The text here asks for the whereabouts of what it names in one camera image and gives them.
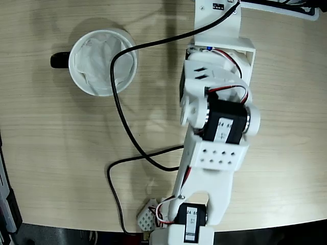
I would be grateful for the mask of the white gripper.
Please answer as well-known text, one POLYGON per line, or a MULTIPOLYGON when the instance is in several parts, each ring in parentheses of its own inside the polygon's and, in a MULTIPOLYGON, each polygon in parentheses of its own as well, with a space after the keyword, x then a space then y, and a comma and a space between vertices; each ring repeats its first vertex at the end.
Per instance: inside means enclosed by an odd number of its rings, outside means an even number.
POLYGON ((236 75, 241 74, 239 64, 231 55, 223 50, 214 49, 211 51, 194 52, 189 55, 188 60, 218 66, 236 75))

